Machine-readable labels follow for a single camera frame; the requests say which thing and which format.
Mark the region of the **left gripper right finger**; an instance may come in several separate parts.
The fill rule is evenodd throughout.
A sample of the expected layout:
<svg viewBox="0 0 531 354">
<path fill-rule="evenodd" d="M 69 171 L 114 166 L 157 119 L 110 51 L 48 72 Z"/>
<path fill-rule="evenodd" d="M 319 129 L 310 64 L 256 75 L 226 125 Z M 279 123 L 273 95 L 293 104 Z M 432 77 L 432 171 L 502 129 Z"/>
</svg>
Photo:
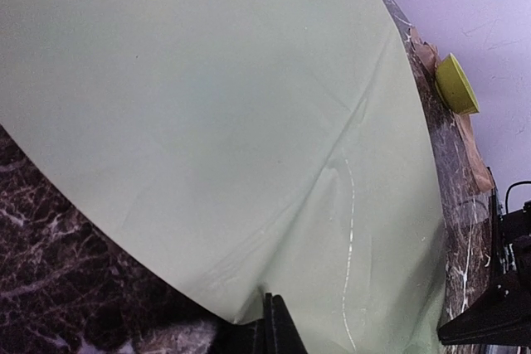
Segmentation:
<svg viewBox="0 0 531 354">
<path fill-rule="evenodd" d="M 295 323 L 280 295 L 271 299 L 271 352 L 307 354 Z"/>
</svg>

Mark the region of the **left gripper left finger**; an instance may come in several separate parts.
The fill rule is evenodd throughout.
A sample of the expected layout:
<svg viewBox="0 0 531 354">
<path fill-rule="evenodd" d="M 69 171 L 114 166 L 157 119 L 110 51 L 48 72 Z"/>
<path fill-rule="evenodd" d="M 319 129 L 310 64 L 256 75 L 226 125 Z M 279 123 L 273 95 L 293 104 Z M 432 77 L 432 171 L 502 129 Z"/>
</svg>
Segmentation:
<svg viewBox="0 0 531 354">
<path fill-rule="evenodd" d="M 261 318 L 242 325 L 222 324 L 215 338 L 215 353 L 266 353 L 266 320 L 269 317 L 271 299 L 271 293 L 266 293 L 261 298 Z"/>
</svg>

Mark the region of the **green and pink wrapping paper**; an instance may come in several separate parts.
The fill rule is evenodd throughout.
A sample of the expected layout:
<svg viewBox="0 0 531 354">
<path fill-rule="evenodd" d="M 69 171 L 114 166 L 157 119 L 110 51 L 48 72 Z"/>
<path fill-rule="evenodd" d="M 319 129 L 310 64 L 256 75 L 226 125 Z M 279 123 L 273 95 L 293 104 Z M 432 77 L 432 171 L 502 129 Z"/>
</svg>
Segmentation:
<svg viewBox="0 0 531 354">
<path fill-rule="evenodd" d="M 1 123 L 92 222 L 312 353 L 437 353 L 444 223 L 382 0 L 1 0 Z"/>
</svg>

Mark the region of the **tan ribbon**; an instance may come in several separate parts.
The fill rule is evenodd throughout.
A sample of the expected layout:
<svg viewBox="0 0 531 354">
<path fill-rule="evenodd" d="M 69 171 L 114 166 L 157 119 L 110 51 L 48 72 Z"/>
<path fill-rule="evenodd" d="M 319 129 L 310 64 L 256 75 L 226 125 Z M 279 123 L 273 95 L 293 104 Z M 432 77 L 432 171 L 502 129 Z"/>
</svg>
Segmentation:
<svg viewBox="0 0 531 354">
<path fill-rule="evenodd" d="M 409 35 L 411 36 L 412 48 L 427 70 L 428 75 L 431 78 L 436 78 L 436 68 L 441 63 L 436 46 L 424 41 L 415 27 L 409 28 Z M 494 189 L 494 180 L 476 146 L 470 116 L 468 114 L 456 114 L 453 111 L 451 114 L 465 145 L 465 155 L 472 172 L 471 190 L 475 194 L 490 192 Z"/>
</svg>

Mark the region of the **lime green plastic bowl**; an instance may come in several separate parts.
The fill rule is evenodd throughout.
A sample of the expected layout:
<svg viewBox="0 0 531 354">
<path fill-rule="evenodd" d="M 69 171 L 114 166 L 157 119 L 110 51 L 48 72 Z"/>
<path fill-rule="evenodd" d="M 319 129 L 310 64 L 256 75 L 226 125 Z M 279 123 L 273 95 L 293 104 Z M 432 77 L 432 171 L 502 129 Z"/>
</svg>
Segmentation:
<svg viewBox="0 0 531 354">
<path fill-rule="evenodd" d="M 460 62 L 449 53 L 435 71 L 436 88 L 446 106 L 455 114 L 478 114 L 480 107 Z"/>
</svg>

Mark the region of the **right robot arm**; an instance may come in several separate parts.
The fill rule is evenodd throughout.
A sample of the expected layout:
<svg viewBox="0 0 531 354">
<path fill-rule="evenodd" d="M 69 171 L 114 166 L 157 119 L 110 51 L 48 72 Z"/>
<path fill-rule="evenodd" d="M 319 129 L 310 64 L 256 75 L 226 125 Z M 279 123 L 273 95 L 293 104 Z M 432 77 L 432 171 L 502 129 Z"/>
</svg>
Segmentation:
<svg viewBox="0 0 531 354">
<path fill-rule="evenodd" d="M 530 351 L 530 204 L 497 189 L 468 196 L 446 225 L 446 297 L 437 328 L 454 352 Z"/>
</svg>

